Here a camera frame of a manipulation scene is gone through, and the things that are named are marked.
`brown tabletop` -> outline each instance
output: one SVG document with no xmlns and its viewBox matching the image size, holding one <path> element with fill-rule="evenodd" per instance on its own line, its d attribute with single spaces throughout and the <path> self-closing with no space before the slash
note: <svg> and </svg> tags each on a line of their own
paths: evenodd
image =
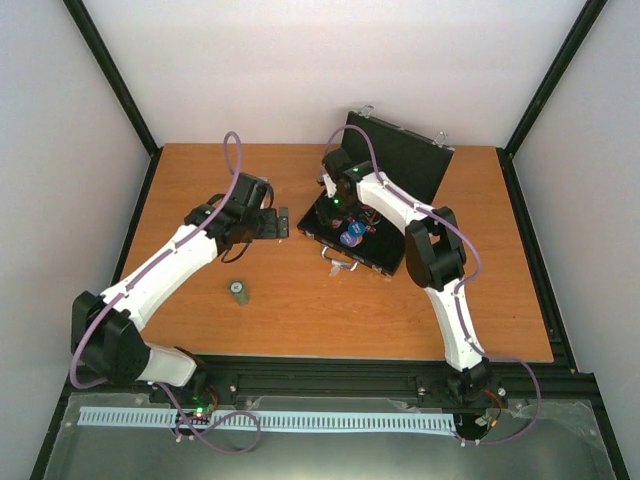
<svg viewBox="0 0 640 480">
<path fill-rule="evenodd" d="M 274 206 L 289 207 L 290 238 L 256 241 L 240 261 L 202 268 L 158 309 L 145 340 L 212 354 L 444 358 L 431 303 L 404 264 L 392 278 L 362 266 L 331 277 L 321 245 L 297 232 L 295 225 L 321 191 L 316 178 L 323 149 L 245 146 L 243 170 L 267 177 Z M 221 145 L 166 145 L 124 275 L 164 245 L 193 207 L 224 193 L 229 180 Z M 455 212 L 482 255 L 484 272 L 467 296 L 485 350 L 551 362 L 495 149 L 457 148 L 434 204 Z M 467 256 L 469 274 L 475 263 Z M 228 292 L 238 279 L 250 291 L 245 306 Z"/>
</svg>

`white wall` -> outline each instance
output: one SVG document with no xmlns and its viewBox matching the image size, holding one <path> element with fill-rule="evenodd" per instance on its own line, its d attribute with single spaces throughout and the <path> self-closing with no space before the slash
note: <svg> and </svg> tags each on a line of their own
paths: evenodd
<svg viewBox="0 0 640 480">
<path fill-rule="evenodd" d="M 640 478 L 640 4 L 609 2 L 517 155 L 581 370 Z"/>
<path fill-rule="evenodd" d="M 0 3 L 0 477 L 35 462 L 71 303 L 107 285 L 145 153 L 58 0 Z"/>
<path fill-rule="evenodd" d="M 87 0 L 158 141 L 323 143 L 345 112 L 506 144 L 584 0 Z"/>
</svg>

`transparent plastic sheet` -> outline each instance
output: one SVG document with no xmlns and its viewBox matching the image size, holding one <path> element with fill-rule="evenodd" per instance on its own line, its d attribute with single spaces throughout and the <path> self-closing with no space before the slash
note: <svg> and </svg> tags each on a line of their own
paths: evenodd
<svg viewBox="0 0 640 480">
<path fill-rule="evenodd" d="M 175 443 L 167 429 L 78 427 L 81 406 L 169 408 L 146 395 L 76 394 L 69 400 L 45 479 L 327 478 L 615 478 L 588 402 L 545 401 L 525 437 L 500 447 L 467 446 L 449 437 L 400 433 L 267 433 L 254 451 L 218 455 L 197 441 Z M 248 410 L 415 413 L 387 399 L 258 397 Z M 487 440 L 522 429 L 535 402 L 513 400 Z M 437 412 L 438 410 L 420 410 Z M 213 432 L 211 440 L 244 446 L 253 432 Z"/>
</svg>

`slotted white strip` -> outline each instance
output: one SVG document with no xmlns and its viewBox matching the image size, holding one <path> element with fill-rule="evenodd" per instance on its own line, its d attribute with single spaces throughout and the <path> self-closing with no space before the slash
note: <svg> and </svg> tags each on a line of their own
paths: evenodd
<svg viewBox="0 0 640 480">
<path fill-rule="evenodd" d="M 231 413 L 218 410 L 211 423 Z M 445 413 L 335 413 L 335 412 L 251 412 L 260 419 L 265 432 L 290 433 L 354 433 L 394 432 L 452 435 L 453 415 Z M 175 409 L 81 407 L 78 425 L 104 427 L 174 427 L 179 420 Z M 208 425 L 196 425 L 204 429 Z M 217 428 L 222 430 L 255 430 L 250 418 L 231 417 Z"/>
</svg>

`small cylindrical can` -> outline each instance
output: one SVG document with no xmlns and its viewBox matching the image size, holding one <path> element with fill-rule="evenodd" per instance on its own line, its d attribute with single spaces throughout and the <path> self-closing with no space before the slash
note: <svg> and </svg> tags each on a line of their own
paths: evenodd
<svg viewBox="0 0 640 480">
<path fill-rule="evenodd" d="M 249 290 L 247 290 L 247 286 L 240 280 L 231 282 L 229 291 L 231 295 L 233 295 L 233 298 L 236 299 L 236 302 L 238 302 L 238 305 L 246 305 L 249 303 Z"/>
</svg>

